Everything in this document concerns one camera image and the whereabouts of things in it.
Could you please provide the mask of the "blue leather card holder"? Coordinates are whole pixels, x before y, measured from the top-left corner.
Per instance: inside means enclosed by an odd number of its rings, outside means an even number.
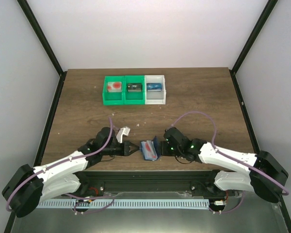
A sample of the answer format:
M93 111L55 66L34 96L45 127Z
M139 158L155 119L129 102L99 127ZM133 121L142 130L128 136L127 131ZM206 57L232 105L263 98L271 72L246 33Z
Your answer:
M162 155L160 142L156 136L152 140L141 141L140 151L145 161L156 161Z

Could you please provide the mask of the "white card with red dot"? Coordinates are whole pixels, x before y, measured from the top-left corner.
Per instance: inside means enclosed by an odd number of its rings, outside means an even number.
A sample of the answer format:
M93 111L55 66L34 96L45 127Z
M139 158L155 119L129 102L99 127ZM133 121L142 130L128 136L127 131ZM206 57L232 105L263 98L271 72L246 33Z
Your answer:
M144 159L147 161L156 161L158 156L156 154L155 149L153 148L153 145L148 142L143 142L142 145L142 151L144 155Z

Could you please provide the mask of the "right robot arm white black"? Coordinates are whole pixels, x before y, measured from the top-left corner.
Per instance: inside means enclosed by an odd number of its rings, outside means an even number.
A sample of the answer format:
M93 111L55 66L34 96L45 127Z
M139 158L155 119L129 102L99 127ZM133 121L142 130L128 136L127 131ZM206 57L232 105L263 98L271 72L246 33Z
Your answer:
M217 165L225 168L214 176L214 186L222 191L254 192L265 201L277 203L288 179L283 166L266 151L243 153L194 138L190 140L177 128L165 130L161 143L163 156L182 157L188 162Z

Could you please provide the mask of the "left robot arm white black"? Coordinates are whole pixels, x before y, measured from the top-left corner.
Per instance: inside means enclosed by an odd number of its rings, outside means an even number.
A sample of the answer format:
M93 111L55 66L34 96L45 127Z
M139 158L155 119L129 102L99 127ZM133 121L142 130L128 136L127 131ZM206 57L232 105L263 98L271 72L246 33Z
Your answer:
M88 184L77 173L100 163L103 156L130 156L135 153L139 146L123 139L129 133L127 126L118 132L104 127L95 138L62 159L43 166L22 165L2 191L7 201L6 210L14 212L17 217L24 217L48 199L64 194L84 194Z

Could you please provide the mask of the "black card in bin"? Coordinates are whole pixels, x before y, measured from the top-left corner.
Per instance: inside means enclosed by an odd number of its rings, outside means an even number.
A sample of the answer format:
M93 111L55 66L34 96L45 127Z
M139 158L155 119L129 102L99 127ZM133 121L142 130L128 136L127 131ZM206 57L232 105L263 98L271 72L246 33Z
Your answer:
M127 91L128 92L142 92L143 85L141 83L128 83Z

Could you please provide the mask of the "red white card in bin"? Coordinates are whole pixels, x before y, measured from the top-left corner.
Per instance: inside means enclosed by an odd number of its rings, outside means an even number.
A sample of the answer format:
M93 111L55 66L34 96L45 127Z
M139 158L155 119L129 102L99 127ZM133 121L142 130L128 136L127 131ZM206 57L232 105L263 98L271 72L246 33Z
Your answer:
M107 82L107 91L109 93L122 92L122 82Z

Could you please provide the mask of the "blue card in bin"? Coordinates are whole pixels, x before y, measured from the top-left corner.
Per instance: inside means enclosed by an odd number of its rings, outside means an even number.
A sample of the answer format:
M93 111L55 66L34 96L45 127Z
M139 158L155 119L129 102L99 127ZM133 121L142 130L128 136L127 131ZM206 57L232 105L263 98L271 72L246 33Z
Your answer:
M163 84L162 83L147 83L146 90L148 92L161 92L163 91Z

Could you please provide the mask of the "middle green plastic bin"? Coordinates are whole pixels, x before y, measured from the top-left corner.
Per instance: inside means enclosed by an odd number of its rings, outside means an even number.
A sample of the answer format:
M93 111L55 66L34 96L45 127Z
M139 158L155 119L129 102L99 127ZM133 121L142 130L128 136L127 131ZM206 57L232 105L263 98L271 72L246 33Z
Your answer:
M145 103L145 76L126 75L124 85L125 105L144 105Z

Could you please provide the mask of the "green plastic bin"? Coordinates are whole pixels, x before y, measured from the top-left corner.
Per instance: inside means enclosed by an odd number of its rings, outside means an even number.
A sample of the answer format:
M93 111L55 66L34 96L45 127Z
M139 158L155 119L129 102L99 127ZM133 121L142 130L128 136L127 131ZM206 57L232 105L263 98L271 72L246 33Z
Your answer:
M145 103L145 76L126 75L124 85L125 105L144 105Z
M106 106L124 104L124 76L105 76L102 99Z

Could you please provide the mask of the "left green plastic bin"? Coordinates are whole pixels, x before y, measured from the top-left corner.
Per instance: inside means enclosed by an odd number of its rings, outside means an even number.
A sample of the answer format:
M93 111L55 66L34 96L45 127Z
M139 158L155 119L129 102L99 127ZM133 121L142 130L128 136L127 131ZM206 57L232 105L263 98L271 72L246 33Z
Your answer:
M105 76L102 99L106 106L124 104L124 76Z

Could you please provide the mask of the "white plastic bin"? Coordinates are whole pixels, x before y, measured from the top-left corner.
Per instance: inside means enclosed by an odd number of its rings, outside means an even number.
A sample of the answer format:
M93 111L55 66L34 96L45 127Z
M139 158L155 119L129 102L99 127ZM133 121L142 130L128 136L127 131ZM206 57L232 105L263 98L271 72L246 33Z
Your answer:
M164 75L145 75L145 104L165 105L166 87Z

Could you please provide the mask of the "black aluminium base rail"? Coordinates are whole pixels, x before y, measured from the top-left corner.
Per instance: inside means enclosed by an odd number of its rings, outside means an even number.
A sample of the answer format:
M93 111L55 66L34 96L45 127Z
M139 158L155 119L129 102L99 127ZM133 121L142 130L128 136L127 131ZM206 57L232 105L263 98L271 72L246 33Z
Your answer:
M78 197L121 192L187 192L193 197L235 197L239 191L221 191L214 185L218 170L212 171L81 171L80 187L67 193Z

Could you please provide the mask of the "left black frame post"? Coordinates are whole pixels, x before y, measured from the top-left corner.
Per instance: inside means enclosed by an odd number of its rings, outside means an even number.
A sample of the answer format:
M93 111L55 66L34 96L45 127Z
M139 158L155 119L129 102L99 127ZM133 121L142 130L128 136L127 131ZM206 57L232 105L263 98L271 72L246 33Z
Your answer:
M63 76L64 71L56 58L56 55L51 48L38 20L36 19L29 3L27 0L17 0L21 10L23 11L25 17L27 18L28 22L30 23L33 31L35 32L38 40L40 41L44 51L46 52L48 58L50 59L51 63L53 64L56 72L58 73L59 76Z

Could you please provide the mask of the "black frame post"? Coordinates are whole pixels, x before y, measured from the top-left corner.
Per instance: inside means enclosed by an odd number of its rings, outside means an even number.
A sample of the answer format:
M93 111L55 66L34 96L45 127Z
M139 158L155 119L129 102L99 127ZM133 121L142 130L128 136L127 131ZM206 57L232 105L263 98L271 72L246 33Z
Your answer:
M51 63L53 64L56 72L58 73L59 76L63 76L64 71L56 58L56 55L51 48L38 20L36 19L29 3L27 0L17 0L21 10L23 11L25 17L27 18L28 22L30 23L33 31L35 32L38 40L40 41L44 51L46 52L48 58L50 59Z
M245 58L247 57L249 51L251 50L255 40L257 39L259 33L263 29L265 23L267 22L269 16L271 15L273 9L275 8L278 0L268 0L265 7L263 8L258 20L256 21L245 45L243 46L238 58L232 69L230 69L231 75L235 76L239 71L241 65L243 64Z

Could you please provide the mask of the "right black frame post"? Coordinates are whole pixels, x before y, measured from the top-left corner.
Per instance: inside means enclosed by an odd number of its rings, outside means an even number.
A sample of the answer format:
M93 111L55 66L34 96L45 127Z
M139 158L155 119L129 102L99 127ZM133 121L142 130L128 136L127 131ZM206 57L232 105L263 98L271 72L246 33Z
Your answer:
M232 69L230 69L231 75L235 76L239 71L241 65L243 64L245 58L247 57L249 51L251 50L255 40L257 39L259 33L263 29L265 23L267 22L269 16L271 15L273 9L275 8L278 0L268 0L265 7L263 8L258 20L256 21L245 45L243 46L238 58Z

